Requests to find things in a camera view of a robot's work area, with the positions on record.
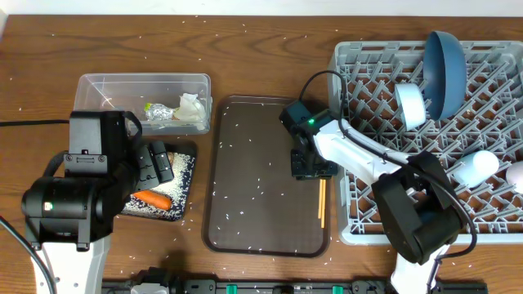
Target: gray dish rack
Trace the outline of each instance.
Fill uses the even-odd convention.
[[[425,42],[341,42],[329,69],[347,81],[349,120],[361,133],[391,149],[409,154],[423,150],[439,157],[462,204],[473,217],[478,243],[523,243],[523,195],[505,180],[505,171],[521,160],[523,120],[523,42],[463,41],[467,62],[467,96],[449,119],[427,122],[406,131],[394,97],[394,84],[413,82],[421,90]],[[341,81],[329,77],[329,107],[339,113]],[[470,189],[452,177],[464,154],[486,149],[501,160],[498,172]],[[337,223],[346,244],[389,244],[383,233],[372,190],[341,169],[335,176]],[[457,244],[467,244],[460,234]]]

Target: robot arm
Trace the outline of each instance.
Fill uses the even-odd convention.
[[[364,142],[375,150],[387,153],[389,157],[407,163],[408,154],[380,145],[367,136],[360,134],[346,120],[343,120],[343,126],[357,140]],[[378,181],[382,174],[391,174],[400,169],[394,163],[383,161],[378,156],[371,154],[347,139],[340,132],[337,120],[333,120],[320,128],[320,131],[314,135],[314,144],[319,156],[344,167],[367,185],[372,185]]]
[[[140,130],[130,139],[129,118]],[[56,155],[22,198],[25,238],[48,268],[58,294],[101,292],[113,219],[128,196],[174,177],[163,142],[142,145],[129,112],[74,111],[69,151]],[[55,177],[65,163],[65,177]],[[48,294],[33,260],[38,294]]]
[[[388,149],[343,119],[342,126],[351,135],[347,138],[328,110],[312,115],[301,101],[287,106],[279,118],[296,143],[291,166],[297,179],[330,177],[337,172],[332,165],[339,164],[372,187],[385,234],[398,251],[392,284],[400,294],[425,293],[435,259],[446,252],[463,227],[458,212],[443,191],[360,145],[416,167],[451,188],[436,156],[428,152],[410,156]],[[414,203],[406,192],[411,189],[425,192],[427,197]]]

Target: chopsticks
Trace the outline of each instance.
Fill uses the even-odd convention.
[[[318,201],[318,219],[321,219],[321,229],[325,227],[325,188],[327,181],[320,179],[320,196]]]

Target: wooden table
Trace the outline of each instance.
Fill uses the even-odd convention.
[[[67,119],[84,73],[206,73],[215,106],[233,94],[297,97],[303,83],[326,68],[338,42],[423,40],[433,29],[462,40],[523,39],[523,19],[10,16],[0,44],[0,121]],[[326,101],[325,80],[314,82],[309,95]],[[24,224],[22,194],[53,154],[68,149],[68,134],[67,125],[0,128],[0,213],[18,230],[23,231]],[[212,136],[213,131],[188,137],[198,144],[199,157],[186,225],[115,219],[104,278],[130,278],[150,266],[191,277],[216,273],[223,279],[390,276],[394,250],[338,242],[335,215],[329,220],[333,241],[315,259],[209,251],[201,228]],[[0,244],[0,292],[34,293],[27,253],[5,230],[0,230]],[[447,281],[482,280],[491,293],[521,292],[522,249],[479,246],[453,260],[455,265],[446,261],[439,276]]]

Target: green clip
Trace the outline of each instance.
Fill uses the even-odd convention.
[[[333,286],[333,294],[343,294],[342,286]]]
[[[238,286],[227,285],[226,294],[236,294],[238,292]]]

